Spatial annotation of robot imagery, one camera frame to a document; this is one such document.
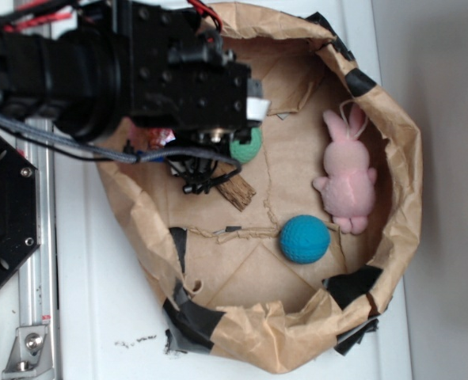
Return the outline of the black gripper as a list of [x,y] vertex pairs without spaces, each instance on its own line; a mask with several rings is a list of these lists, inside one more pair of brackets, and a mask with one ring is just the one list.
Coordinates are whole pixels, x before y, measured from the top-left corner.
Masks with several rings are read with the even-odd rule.
[[210,6],[119,1],[115,20],[116,32],[127,39],[126,114],[136,125],[205,133],[262,123],[270,102],[250,66],[224,48],[223,23]]

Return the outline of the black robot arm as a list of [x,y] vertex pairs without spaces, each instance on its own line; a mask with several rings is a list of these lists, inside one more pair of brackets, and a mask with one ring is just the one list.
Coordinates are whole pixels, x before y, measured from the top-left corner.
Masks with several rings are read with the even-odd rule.
[[41,117],[79,142],[123,118],[194,139],[247,139],[269,103],[208,8],[44,1],[0,14],[0,113]]

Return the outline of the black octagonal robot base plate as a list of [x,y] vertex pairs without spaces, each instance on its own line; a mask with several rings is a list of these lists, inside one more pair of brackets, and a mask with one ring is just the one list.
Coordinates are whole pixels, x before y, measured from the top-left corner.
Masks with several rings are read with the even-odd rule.
[[37,173],[0,136],[0,289],[39,247]]

